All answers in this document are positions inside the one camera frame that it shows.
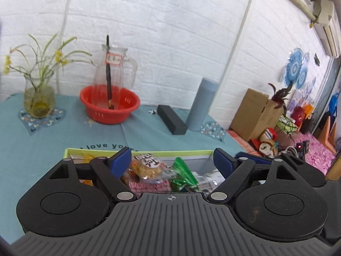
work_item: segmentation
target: blue tablecloth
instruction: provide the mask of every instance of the blue tablecloth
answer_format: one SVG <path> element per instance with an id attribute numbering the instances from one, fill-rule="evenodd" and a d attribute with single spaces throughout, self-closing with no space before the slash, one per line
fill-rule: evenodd
<path id="1" fill-rule="evenodd" d="M 155 107 L 140 106 L 122 124 L 103 125 L 91 120 L 77 97 L 57 96 L 56 113 L 40 125 L 23 109 L 23 95 L 0 105 L 0 235 L 9 243 L 23 235 L 15 208 L 20 197 L 63 158 L 68 147 L 117 151 L 214 150 L 231 155 L 243 148 L 207 116 L 203 132 L 188 130 L 173 136 Z M 183 120 L 188 111 L 175 109 Z"/>

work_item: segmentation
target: black box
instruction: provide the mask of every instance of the black box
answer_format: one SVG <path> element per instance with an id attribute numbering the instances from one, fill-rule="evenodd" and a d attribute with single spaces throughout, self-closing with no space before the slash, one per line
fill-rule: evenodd
<path id="1" fill-rule="evenodd" d="M 156 111 L 173 135 L 184 135 L 186 133 L 187 125 L 170 106 L 158 105 Z"/>

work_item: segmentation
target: red plastic bowl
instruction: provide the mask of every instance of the red plastic bowl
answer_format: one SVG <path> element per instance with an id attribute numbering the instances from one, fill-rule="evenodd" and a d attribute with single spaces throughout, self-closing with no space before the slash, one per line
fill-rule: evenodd
<path id="1" fill-rule="evenodd" d="M 89 117 L 103 124 L 122 123 L 140 106 L 140 98 L 126 88 L 121 90 L 120 109 L 105 109 L 90 104 L 91 94 L 92 86 L 88 86 L 82 89 L 79 98 L 85 105 Z"/>

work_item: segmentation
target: glass pitcher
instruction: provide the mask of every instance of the glass pitcher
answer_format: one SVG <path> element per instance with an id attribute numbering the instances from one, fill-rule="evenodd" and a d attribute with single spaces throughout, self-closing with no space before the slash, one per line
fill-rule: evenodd
<path id="1" fill-rule="evenodd" d="M 137 62 L 126 56 L 127 51 L 127 48 L 102 45 L 93 80 L 91 104 L 100 108 L 120 109 L 121 89 L 134 86 L 137 71 Z"/>

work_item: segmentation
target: pink fabric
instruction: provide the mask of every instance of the pink fabric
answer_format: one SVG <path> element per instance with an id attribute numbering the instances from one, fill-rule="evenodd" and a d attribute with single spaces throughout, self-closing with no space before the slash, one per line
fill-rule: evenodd
<path id="1" fill-rule="evenodd" d="M 299 133 L 296 142 L 306 140 L 310 141 L 309 152 L 306 154 L 306 162 L 321 170 L 326 175 L 331 161 L 334 160 L 335 156 L 310 133 L 305 135 Z"/>

